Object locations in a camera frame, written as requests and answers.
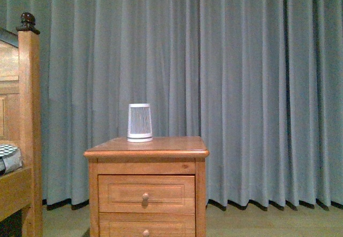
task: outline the checkered fabric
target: checkered fabric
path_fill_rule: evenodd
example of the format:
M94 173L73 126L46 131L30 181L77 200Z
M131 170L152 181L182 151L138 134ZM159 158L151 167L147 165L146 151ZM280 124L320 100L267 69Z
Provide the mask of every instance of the checkered fabric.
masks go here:
M16 147L16 146L12 146L9 144L1 144L0 145L0 158L4 157L6 155L12 154L17 149L18 149L18 147Z

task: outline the bedpost finial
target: bedpost finial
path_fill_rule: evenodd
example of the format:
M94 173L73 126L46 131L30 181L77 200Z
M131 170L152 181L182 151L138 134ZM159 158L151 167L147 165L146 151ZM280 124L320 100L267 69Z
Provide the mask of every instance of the bedpost finial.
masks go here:
M36 24L36 19L34 18L33 14L24 12L20 16L21 18L21 26L17 27L17 31L32 31L35 34L40 34L34 26Z

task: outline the floor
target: floor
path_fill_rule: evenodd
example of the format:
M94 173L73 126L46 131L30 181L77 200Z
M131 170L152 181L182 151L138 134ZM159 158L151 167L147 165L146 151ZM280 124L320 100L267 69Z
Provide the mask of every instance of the floor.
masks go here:
M45 237L89 237L89 206L72 211L69 205L43 211L43 236ZM206 210L207 237L221 236L289 236L289 237L343 237L343 210L334 206L325 211L315 205L297 211L288 206L280 211L270 205L263 211L254 204L245 210L232 205L226 211L209 204Z

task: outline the white cylindrical object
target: white cylindrical object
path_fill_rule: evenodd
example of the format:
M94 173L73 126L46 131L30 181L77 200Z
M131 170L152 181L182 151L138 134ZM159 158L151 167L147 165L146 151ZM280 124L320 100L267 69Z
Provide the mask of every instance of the white cylindrical object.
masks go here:
M129 104L128 141L152 140L150 104Z

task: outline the nightstand top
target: nightstand top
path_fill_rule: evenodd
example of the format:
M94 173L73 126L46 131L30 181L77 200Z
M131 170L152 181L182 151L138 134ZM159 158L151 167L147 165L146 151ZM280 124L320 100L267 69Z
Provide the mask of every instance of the nightstand top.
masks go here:
M209 154L200 137L154 137L151 142L132 143L115 138L84 153L87 158L160 157L204 158Z

